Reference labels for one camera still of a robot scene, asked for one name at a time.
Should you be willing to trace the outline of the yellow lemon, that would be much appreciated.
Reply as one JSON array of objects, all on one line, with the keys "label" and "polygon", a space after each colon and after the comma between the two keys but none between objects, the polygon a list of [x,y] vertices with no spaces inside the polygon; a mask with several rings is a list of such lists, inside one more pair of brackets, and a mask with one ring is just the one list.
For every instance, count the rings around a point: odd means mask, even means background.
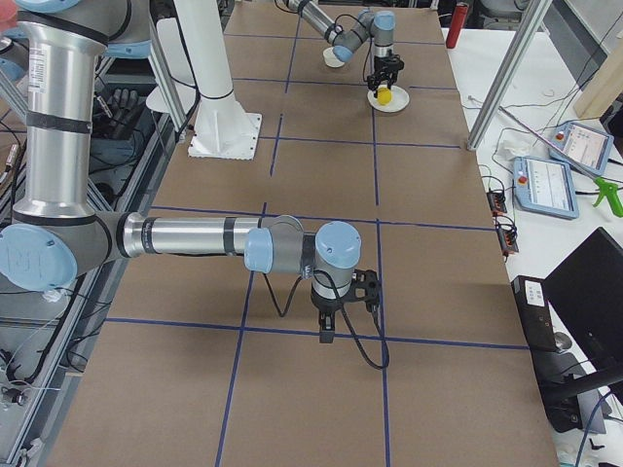
[{"label": "yellow lemon", "polygon": [[392,91],[387,87],[377,89],[377,101],[381,106],[386,106],[392,100]]}]

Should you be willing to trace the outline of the white plate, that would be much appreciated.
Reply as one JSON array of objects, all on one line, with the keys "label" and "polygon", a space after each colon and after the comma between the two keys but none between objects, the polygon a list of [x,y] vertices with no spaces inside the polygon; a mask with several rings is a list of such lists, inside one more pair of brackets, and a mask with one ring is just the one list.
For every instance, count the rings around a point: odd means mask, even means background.
[{"label": "white plate", "polygon": [[369,90],[367,92],[367,99],[370,105],[381,112],[395,113],[403,110],[410,102],[409,94],[402,88],[393,85],[391,88],[392,100],[386,106],[381,106],[377,101],[377,91]]}]

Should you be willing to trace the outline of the white bowl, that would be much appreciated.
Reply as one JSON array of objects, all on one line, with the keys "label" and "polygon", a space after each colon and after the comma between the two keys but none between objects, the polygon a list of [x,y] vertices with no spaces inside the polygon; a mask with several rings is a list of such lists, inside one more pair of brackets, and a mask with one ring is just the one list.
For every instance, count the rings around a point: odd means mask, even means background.
[{"label": "white bowl", "polygon": [[341,68],[345,65],[343,61],[341,61],[334,53],[334,49],[332,47],[326,48],[322,52],[322,57],[324,63],[327,67],[330,68]]}]

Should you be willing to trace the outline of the red cylinder bottle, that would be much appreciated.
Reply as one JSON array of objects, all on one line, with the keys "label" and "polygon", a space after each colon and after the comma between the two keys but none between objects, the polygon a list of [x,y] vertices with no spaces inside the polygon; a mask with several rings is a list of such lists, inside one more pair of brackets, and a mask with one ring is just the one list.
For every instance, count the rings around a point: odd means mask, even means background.
[{"label": "red cylinder bottle", "polygon": [[458,37],[462,31],[467,15],[469,5],[466,2],[457,2],[452,13],[451,23],[446,37],[446,48],[454,49],[458,42]]}]

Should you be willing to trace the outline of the white tissue pack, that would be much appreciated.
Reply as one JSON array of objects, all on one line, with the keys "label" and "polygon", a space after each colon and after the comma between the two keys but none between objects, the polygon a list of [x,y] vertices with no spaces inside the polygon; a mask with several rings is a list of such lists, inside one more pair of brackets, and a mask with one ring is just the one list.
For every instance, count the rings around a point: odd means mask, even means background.
[{"label": "white tissue pack", "polygon": [[532,152],[532,145],[525,141],[504,140],[501,147],[508,156],[512,157],[526,157]]}]

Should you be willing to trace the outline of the white mounting pillar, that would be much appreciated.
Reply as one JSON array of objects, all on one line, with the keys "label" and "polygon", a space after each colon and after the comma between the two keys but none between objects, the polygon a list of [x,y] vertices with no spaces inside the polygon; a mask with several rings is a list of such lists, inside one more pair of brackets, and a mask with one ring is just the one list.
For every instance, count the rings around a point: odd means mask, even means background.
[{"label": "white mounting pillar", "polygon": [[189,155],[248,161],[254,158],[262,116],[238,102],[215,1],[174,3],[201,96]]}]

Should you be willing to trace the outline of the orange connector block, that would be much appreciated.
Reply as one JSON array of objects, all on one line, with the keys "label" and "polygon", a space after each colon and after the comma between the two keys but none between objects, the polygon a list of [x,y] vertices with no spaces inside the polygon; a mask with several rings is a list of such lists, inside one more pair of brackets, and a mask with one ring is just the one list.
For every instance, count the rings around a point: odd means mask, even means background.
[{"label": "orange connector block", "polygon": [[495,226],[498,242],[500,245],[501,253],[504,257],[513,255],[519,252],[519,246],[517,243],[517,229],[514,225],[509,224],[497,224]]},{"label": "orange connector block", "polygon": [[488,190],[486,196],[494,217],[507,213],[506,196],[504,191]]}]

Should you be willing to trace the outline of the near blue teach pendant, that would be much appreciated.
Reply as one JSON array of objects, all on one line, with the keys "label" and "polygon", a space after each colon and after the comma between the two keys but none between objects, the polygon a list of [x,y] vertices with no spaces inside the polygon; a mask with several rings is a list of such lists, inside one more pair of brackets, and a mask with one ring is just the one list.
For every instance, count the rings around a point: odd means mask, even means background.
[{"label": "near blue teach pendant", "polygon": [[515,199],[523,210],[568,220],[579,217],[567,163],[534,157],[515,158],[513,182]]}]

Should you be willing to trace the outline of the blue teach pendant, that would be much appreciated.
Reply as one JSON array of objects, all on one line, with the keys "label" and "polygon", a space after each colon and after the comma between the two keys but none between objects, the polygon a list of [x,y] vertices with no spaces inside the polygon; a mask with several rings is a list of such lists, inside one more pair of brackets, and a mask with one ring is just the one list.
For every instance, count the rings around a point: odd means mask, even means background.
[{"label": "blue teach pendant", "polygon": [[579,217],[567,163],[534,157],[515,158],[513,182],[515,199],[523,210],[568,220]]},{"label": "blue teach pendant", "polygon": [[567,156],[597,176],[605,173],[614,138],[603,129],[580,122],[568,122],[556,128],[551,142]]}]

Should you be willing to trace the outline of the far blue teach pendant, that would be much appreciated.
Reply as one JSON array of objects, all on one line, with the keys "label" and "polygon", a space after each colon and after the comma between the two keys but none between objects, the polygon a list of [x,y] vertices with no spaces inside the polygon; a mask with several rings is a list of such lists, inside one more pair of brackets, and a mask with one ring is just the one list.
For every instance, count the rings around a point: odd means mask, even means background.
[{"label": "far blue teach pendant", "polygon": [[597,176],[605,173],[614,138],[603,129],[580,122],[568,122],[556,128],[551,142],[567,156]]}]

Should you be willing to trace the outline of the black computer box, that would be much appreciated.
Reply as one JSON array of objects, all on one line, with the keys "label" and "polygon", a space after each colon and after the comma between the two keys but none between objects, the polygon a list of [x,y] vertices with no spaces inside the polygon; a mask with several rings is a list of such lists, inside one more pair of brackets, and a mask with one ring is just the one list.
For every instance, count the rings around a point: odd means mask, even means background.
[{"label": "black computer box", "polygon": [[570,337],[554,329],[543,281],[518,275],[511,287],[551,425],[559,433],[577,428],[604,434],[604,415],[595,408],[599,385],[569,352]]}]

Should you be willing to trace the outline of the black monitor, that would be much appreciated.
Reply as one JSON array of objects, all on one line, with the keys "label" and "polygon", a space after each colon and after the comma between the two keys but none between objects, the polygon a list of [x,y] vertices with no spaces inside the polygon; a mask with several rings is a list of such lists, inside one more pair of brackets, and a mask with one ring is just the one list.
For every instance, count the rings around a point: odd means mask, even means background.
[{"label": "black monitor", "polygon": [[622,247],[596,228],[544,281],[550,304],[596,371],[543,388],[558,403],[609,386],[622,391]]}]

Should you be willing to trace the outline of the metal stand with green clip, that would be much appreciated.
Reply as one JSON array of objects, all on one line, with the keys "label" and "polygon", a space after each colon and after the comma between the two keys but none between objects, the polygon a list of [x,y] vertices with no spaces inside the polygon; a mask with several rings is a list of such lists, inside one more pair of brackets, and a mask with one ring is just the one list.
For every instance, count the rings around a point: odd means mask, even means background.
[{"label": "metal stand with green clip", "polygon": [[567,156],[566,153],[560,147],[556,146],[554,143],[550,142],[548,139],[546,139],[544,136],[539,134],[537,131],[533,130],[528,125],[521,122],[517,117],[515,117],[509,111],[505,110],[502,106],[498,107],[498,111],[501,112],[506,117],[510,118],[514,123],[518,124],[523,129],[527,130],[530,134],[535,136],[537,140],[539,140],[544,145],[546,145],[549,149],[557,153],[562,158],[563,161],[569,163],[578,172],[582,173],[583,175],[591,179],[599,188],[599,195],[598,195],[597,200],[594,203],[595,207],[597,207],[602,202],[602,200],[606,198],[612,213],[616,217],[619,217],[619,218],[622,217],[622,203],[618,197],[618,186],[615,183],[606,181],[603,177],[597,176],[593,174],[592,172],[588,171],[587,169],[585,169],[582,164],[580,164],[579,162],[576,162],[575,160]]}]

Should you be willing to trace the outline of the aluminium frame post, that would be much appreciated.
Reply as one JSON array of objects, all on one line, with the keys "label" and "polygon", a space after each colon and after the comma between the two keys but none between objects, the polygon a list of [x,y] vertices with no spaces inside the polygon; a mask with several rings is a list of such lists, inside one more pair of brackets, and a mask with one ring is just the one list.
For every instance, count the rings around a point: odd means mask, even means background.
[{"label": "aluminium frame post", "polygon": [[520,26],[515,32],[502,63],[497,70],[476,121],[470,130],[466,142],[467,150],[476,151],[478,149],[502,98],[510,86],[512,78],[531,44],[534,34],[537,32],[551,4],[552,0],[539,0],[531,1],[528,5]]}]

